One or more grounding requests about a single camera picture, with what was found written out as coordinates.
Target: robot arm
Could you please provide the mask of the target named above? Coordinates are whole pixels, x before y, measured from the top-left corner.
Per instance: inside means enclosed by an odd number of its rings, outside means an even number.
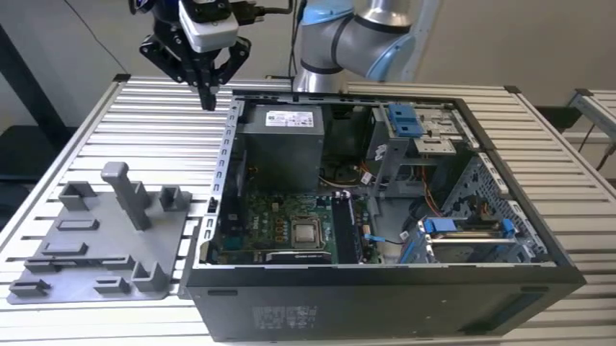
[[[296,92],[344,92],[343,69],[373,81],[399,75],[414,50],[410,3],[371,0],[355,14],[349,0],[307,4]]]
[[[129,0],[129,11],[153,13],[153,34],[138,51],[177,83],[197,90],[201,108],[214,109],[214,93],[249,56],[249,41],[237,36],[241,25],[260,22],[265,14],[289,14],[287,9],[255,6],[252,1]],[[220,50],[228,60],[214,67]]]
[[[408,0],[371,0],[352,13],[351,0],[300,1],[301,58],[293,91],[344,92],[341,70],[375,81],[400,73],[414,49],[408,34]],[[265,14],[285,9],[256,6],[252,1],[129,0],[130,13],[153,13],[153,34],[140,53],[177,83],[197,90],[204,110],[214,109],[214,93],[249,56],[249,41],[237,36],[241,25],[260,22]],[[220,50],[228,60],[214,67]]]

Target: power supply label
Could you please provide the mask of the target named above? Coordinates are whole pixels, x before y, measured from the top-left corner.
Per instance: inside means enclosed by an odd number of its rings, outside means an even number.
[[[315,126],[311,112],[271,110],[265,114],[265,126],[287,128],[312,128]]]

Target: wire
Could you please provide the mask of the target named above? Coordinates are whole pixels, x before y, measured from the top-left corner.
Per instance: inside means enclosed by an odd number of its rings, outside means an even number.
[[[440,217],[442,214],[438,212],[438,207],[435,206],[435,202],[434,202],[434,198],[431,196],[431,192],[430,192],[430,189],[427,187],[427,182],[426,182],[426,178],[424,178],[424,167],[420,166],[420,180],[423,182],[423,196],[424,196],[424,203],[427,204],[427,206],[430,207],[431,209],[431,212],[438,216]]]
[[[297,63],[295,62],[295,42],[297,40],[297,31],[299,31],[299,21],[300,21],[300,17],[303,17],[303,14],[297,13],[297,4],[299,4],[299,1],[300,0],[295,0],[293,2],[293,9],[292,9],[292,12],[293,12],[293,17],[292,17],[292,20],[291,20],[291,50],[288,52],[288,64],[287,64],[287,77],[288,79],[291,79],[291,66],[292,66],[292,69],[293,69],[293,75],[297,74]],[[299,6],[299,10],[303,12],[303,8],[304,8],[304,5],[303,5],[303,0],[301,0],[301,5]]]
[[[325,183],[328,186],[332,186],[332,187],[337,187],[340,189],[345,189],[347,187],[356,187],[357,185],[341,185],[341,184],[336,184],[333,182],[329,182],[325,178],[323,178],[320,175],[317,176],[317,178],[320,179],[320,181],[323,183]]]
[[[577,149],[578,153],[581,153],[581,148],[583,147],[583,144],[586,144],[587,136],[590,135],[590,132],[593,132],[593,129],[594,129],[594,124],[587,129],[586,136],[583,137],[583,139],[581,141],[579,148]]]
[[[382,236],[372,236],[369,234],[363,234],[363,238],[365,238],[367,240],[371,240],[371,241],[379,241],[379,242],[388,243],[388,244],[404,245],[403,242],[384,239]]]
[[[605,153],[603,157],[599,158],[598,165],[595,170],[599,171],[601,168],[603,168],[605,161],[607,160],[609,153]]]
[[[120,69],[124,71],[124,73],[126,74],[128,71],[125,70],[122,64],[118,62],[117,58],[113,56],[112,52],[108,51],[105,45],[102,45],[102,43],[100,42],[100,40],[97,39],[96,37],[96,34],[94,32],[92,31],[92,29],[89,28],[89,25],[88,23],[85,22],[84,18],[78,15],[78,12],[77,10],[73,8],[73,6],[70,5],[70,3],[68,2],[68,0],[63,0],[63,3],[68,5],[68,7],[70,8],[72,12],[74,13],[74,15],[77,16],[78,20],[81,21],[81,23],[84,24],[85,28],[88,29],[96,43],[101,46],[101,48],[105,50],[106,54],[113,58],[114,62],[117,63]]]
[[[292,0],[288,0],[288,5],[285,9],[279,7],[265,7],[263,9],[264,14],[291,14],[293,10]]]

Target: open computer tower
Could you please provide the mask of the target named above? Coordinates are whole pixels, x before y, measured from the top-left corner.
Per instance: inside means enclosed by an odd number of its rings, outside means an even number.
[[[502,335],[583,284],[460,99],[235,91],[213,175],[216,341]]]

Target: slatted metal surface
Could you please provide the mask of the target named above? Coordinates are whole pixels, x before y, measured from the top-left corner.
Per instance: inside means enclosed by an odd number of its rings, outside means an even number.
[[[57,194],[69,180],[109,191],[98,169],[125,161],[129,178],[148,190],[176,184],[193,193],[184,229],[204,212],[212,165],[229,102],[229,88],[284,90],[285,81],[236,81],[218,93],[216,111],[200,109],[182,85],[132,78],[113,84],[73,140],[0,233],[0,341],[21,345],[206,345],[196,308],[173,292],[161,301],[10,306],[7,283],[38,246],[59,212]],[[355,94],[424,95],[464,99],[491,137],[534,207],[582,270],[587,285],[502,339],[365,340],[320,345],[616,345],[616,192],[575,154],[520,95],[499,87],[353,83]],[[180,277],[186,239],[173,279]],[[293,345],[313,345],[299,342]]]

